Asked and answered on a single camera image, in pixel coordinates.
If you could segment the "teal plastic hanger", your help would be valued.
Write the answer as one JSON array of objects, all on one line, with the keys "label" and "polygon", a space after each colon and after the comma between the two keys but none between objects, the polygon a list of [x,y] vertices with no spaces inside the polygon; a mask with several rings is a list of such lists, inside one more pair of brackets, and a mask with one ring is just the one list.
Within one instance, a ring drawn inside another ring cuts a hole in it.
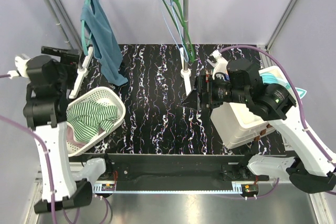
[{"label": "teal plastic hanger", "polygon": [[92,0],[85,0],[83,7],[82,7],[82,12],[80,16],[80,21],[81,21],[81,45],[82,45],[82,50],[85,56],[89,54],[88,48],[91,43],[91,38],[92,38],[92,32],[88,27],[87,24],[87,12],[89,7],[91,7],[91,1]]}]

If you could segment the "teal tank top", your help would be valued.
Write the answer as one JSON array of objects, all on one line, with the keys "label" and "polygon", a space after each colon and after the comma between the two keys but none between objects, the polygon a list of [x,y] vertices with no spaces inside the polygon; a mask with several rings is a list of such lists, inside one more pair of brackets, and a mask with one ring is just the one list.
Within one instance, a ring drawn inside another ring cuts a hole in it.
[{"label": "teal tank top", "polygon": [[128,79],[119,73],[123,56],[99,0],[91,1],[87,12],[87,24],[92,32],[94,57],[101,64],[101,73],[110,84],[126,84]]}]

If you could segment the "green striped tank top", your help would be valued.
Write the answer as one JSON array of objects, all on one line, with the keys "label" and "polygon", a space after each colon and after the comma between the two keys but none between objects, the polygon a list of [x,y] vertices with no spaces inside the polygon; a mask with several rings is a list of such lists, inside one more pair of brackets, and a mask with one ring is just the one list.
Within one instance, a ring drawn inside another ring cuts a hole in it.
[{"label": "green striped tank top", "polygon": [[79,143],[90,142],[100,130],[111,131],[118,119],[117,106],[94,101],[76,103],[67,110],[67,121]]}]

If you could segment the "pink tank top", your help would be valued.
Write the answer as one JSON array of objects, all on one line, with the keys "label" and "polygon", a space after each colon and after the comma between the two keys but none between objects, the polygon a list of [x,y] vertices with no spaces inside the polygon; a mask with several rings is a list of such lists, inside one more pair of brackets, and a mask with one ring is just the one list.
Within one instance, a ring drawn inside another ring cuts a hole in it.
[{"label": "pink tank top", "polygon": [[67,126],[67,142],[78,148],[82,148],[83,146],[87,144],[87,143],[75,141],[73,129],[69,126]]}]

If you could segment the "light blue wire hanger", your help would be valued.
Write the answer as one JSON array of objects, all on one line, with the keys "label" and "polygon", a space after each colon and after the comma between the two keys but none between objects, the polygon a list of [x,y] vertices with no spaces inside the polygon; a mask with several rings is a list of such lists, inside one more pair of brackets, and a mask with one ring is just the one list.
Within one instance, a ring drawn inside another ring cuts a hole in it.
[{"label": "light blue wire hanger", "polygon": [[191,48],[191,46],[187,45],[187,39],[190,39],[188,28],[186,27],[186,21],[184,20],[185,15],[183,14],[181,3],[179,0],[160,0],[165,7],[165,10],[167,14],[169,15],[171,22],[176,29],[176,32],[178,34],[178,38],[180,42],[176,40],[176,38],[173,35],[173,32],[168,24],[168,21],[166,19],[166,15],[163,11],[163,9],[160,7],[160,11],[164,20],[164,23],[169,31],[169,34],[171,35],[171,38],[174,41],[174,44],[178,48],[182,48],[183,52],[183,60],[187,63],[194,61],[194,51]]}]

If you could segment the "green velvet hanger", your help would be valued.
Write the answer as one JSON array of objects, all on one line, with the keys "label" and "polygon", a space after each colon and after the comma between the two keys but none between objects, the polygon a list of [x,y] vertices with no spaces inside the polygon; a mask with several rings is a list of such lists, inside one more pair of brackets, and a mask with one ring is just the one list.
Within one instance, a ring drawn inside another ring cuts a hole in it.
[{"label": "green velvet hanger", "polygon": [[165,6],[167,13],[169,14],[181,41],[182,48],[186,53],[184,60],[193,63],[195,61],[195,52],[192,44],[190,42],[190,35],[188,33],[188,28],[186,27],[186,21],[184,20],[184,15],[182,7],[179,0],[161,0]]}]

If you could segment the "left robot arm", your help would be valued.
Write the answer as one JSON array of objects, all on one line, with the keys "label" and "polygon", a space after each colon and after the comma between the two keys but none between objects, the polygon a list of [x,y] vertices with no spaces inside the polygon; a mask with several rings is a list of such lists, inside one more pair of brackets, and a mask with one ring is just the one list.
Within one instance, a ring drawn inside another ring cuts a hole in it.
[{"label": "left robot arm", "polygon": [[23,115],[36,141],[43,192],[34,212],[44,214],[87,206],[98,178],[109,179],[112,165],[94,158],[72,174],[67,151],[67,71],[49,55],[35,56],[25,63],[29,79]]}]

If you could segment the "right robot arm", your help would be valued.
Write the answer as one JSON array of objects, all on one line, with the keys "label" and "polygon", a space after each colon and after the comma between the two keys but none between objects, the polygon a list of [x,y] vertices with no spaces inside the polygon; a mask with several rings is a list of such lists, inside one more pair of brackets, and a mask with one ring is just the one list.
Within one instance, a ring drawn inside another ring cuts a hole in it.
[{"label": "right robot arm", "polygon": [[260,175],[281,178],[308,194],[333,193],[335,165],[328,160],[327,148],[318,148],[313,133],[303,127],[298,100],[280,84],[264,84],[259,67],[246,59],[230,61],[226,69],[228,81],[209,74],[197,76],[193,90],[181,105],[213,110],[225,103],[244,104],[251,113],[269,122],[296,152],[296,156],[287,158],[245,155],[228,174],[244,180]]}]

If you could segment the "white storage box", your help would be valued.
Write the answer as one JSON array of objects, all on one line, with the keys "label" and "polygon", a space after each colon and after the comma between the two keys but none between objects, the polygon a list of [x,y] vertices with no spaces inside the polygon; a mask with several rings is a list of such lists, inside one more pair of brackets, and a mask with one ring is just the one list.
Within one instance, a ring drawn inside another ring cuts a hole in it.
[{"label": "white storage box", "polygon": [[224,145],[233,149],[274,132],[268,121],[278,115],[278,106],[266,103],[266,89],[272,85],[263,83],[257,68],[228,67],[227,71],[233,101],[213,109],[211,120]]}]

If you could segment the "white perforated plastic basket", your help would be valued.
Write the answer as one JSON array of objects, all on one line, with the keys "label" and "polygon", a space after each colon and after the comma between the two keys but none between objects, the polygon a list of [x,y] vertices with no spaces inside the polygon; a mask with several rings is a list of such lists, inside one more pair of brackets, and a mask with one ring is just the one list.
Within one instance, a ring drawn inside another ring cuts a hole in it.
[{"label": "white perforated plastic basket", "polygon": [[109,132],[105,132],[103,130],[99,131],[99,135],[94,137],[90,142],[88,142],[82,148],[78,148],[70,143],[67,142],[67,150],[68,156],[74,157],[79,156],[86,152],[88,149],[92,148],[94,145],[98,144],[102,141],[105,137],[115,131],[124,121],[125,117],[125,106],[121,99],[116,95],[111,89],[107,87],[97,87],[89,92],[85,93],[84,95],[80,96],[79,98],[72,101],[69,105],[67,110],[72,107],[76,103],[81,103],[85,101],[94,101],[101,103],[103,105],[115,105],[118,107],[118,117],[119,119],[115,122],[113,128]]}]

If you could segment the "teal cat-ear headphones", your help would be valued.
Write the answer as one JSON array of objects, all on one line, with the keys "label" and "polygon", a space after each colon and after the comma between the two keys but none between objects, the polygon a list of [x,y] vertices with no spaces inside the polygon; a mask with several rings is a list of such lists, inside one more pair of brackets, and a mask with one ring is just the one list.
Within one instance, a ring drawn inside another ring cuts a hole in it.
[{"label": "teal cat-ear headphones", "polygon": [[[283,78],[276,77],[272,73],[266,72],[266,73],[262,73],[260,76],[261,76],[264,84],[280,84],[280,85],[284,86],[287,90],[292,90],[292,88],[291,88],[289,82],[287,82],[287,80],[285,80]],[[299,97],[301,99],[307,94],[307,90],[305,90],[305,89],[295,88],[295,90],[297,91],[297,93],[299,94]]]}]

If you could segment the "black mounting base plate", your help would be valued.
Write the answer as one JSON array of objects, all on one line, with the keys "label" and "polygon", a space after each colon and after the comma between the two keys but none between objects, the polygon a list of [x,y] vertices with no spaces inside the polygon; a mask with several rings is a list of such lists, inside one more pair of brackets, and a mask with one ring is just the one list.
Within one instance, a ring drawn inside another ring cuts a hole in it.
[{"label": "black mounting base plate", "polygon": [[232,182],[268,182],[267,175],[239,173],[242,155],[101,154],[118,174],[117,191],[187,192],[230,189]]}]

